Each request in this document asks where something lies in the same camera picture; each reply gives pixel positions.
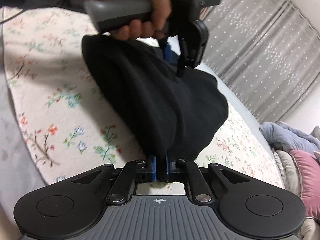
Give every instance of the round pad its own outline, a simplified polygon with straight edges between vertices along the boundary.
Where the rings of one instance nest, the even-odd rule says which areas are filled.
[[[59,217],[69,213],[74,206],[71,198],[65,196],[50,196],[40,200],[38,211],[47,217]]]
[[[268,195],[252,196],[246,201],[245,206],[253,214],[262,217],[275,216],[283,209],[283,204],[279,199]]]

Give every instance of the black cloth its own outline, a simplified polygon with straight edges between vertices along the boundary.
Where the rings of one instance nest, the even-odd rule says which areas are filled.
[[[159,49],[96,35],[83,37],[82,53],[147,155],[193,161],[228,117],[227,100],[212,75],[188,68],[179,78]]]

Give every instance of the metal bolt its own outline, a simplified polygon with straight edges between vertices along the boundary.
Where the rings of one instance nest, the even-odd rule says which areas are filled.
[[[124,197],[120,194],[112,194],[108,197],[108,200],[111,202],[120,202],[124,199]]]
[[[200,194],[196,196],[196,200],[199,202],[209,202],[211,197],[207,194]]]

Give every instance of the gray curtain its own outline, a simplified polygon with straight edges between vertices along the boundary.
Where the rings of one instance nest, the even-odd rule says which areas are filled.
[[[318,33],[289,0],[223,0],[205,14],[204,62],[260,123],[289,116],[320,81]]]

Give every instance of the gray handle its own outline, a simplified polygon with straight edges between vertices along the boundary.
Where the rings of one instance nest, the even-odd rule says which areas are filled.
[[[151,0],[88,0],[84,8],[99,33],[116,30],[134,19],[151,20]]]

